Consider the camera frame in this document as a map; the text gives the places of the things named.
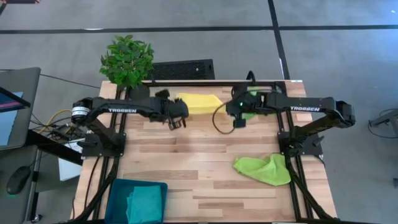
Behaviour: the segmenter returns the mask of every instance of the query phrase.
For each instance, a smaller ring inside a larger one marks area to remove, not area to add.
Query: yellow cloth
[[[212,114],[217,107],[223,104],[215,95],[179,93],[177,97],[187,104],[189,114]]]

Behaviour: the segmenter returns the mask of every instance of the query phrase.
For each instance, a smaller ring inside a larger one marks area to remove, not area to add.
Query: wooden table
[[[286,81],[289,96],[305,96],[301,81]],[[153,95],[168,88],[176,93],[214,94],[221,101],[230,100],[231,87],[152,87]],[[100,96],[114,98],[116,85],[103,82]],[[309,113],[292,113],[295,125],[311,122]],[[111,115],[99,119],[109,125]],[[232,127],[231,118],[216,116],[220,129]],[[256,116],[243,129],[232,134],[217,132],[211,114],[190,115],[187,128],[169,131],[167,125],[129,114],[126,120],[126,149],[120,160],[118,178],[165,182],[169,186],[165,222],[272,222],[294,221],[289,185],[274,187],[238,174],[233,169],[237,157],[266,157],[279,152],[276,115]],[[75,197],[76,215],[83,210],[88,179],[96,158],[86,159]],[[309,191],[327,213],[336,216],[323,164],[314,156],[302,156]],[[102,158],[95,169],[89,201],[98,188]],[[300,210],[306,217],[302,194],[297,189]],[[108,192],[100,211],[104,217]]]

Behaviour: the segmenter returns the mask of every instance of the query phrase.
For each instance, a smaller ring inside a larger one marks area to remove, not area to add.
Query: green leaves
[[[132,35],[116,35],[115,38],[117,41],[112,40],[112,44],[107,46],[106,55],[101,56],[102,67],[99,72],[118,85],[140,85],[153,69],[154,51],[151,44],[133,40]]]

